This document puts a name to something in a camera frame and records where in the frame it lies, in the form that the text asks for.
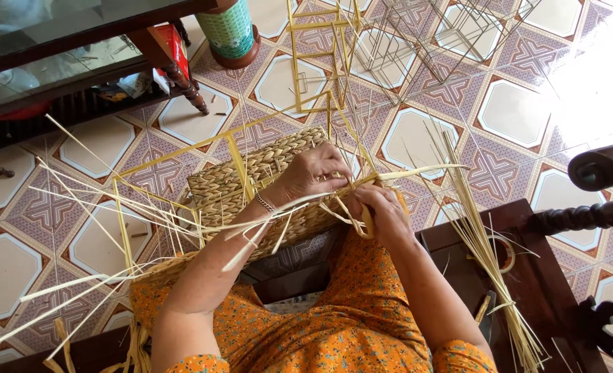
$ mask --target woman's hand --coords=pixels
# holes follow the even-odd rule
[[[373,218],[374,238],[387,250],[414,246],[415,234],[410,227],[410,218],[403,212],[396,194],[391,189],[362,184],[350,193],[348,209],[356,220],[361,221],[361,203],[369,207]]]
[[[288,168],[268,188],[261,191],[261,197],[274,207],[312,194],[334,192],[348,182],[339,174],[351,177],[352,173],[341,152],[330,143],[295,155]],[[320,176],[326,180],[318,181]]]

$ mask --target woman's right hand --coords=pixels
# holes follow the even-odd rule
[[[359,221],[361,203],[369,207],[374,224],[373,234],[378,243],[390,251],[415,245],[417,239],[410,227],[410,217],[403,212],[394,191],[370,182],[352,191],[348,209],[352,217]]]

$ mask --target red box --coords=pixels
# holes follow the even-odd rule
[[[180,38],[178,31],[175,29],[173,25],[163,25],[155,27],[155,29],[159,32],[159,34],[166,40],[169,47],[171,48],[171,55],[173,59],[178,64],[180,70],[183,71],[186,79],[189,79],[189,61],[186,59],[186,47],[185,42]],[[157,73],[160,76],[166,76],[166,73],[161,69],[157,69]]]

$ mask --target bracelet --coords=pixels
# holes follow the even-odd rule
[[[265,207],[265,209],[269,212],[274,211],[274,207],[272,207],[269,203],[267,203],[262,197],[260,193],[256,193],[256,200],[258,201],[258,203],[261,204],[262,207]]]

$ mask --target glass tabletop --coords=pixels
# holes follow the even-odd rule
[[[192,0],[0,0],[0,57]]]

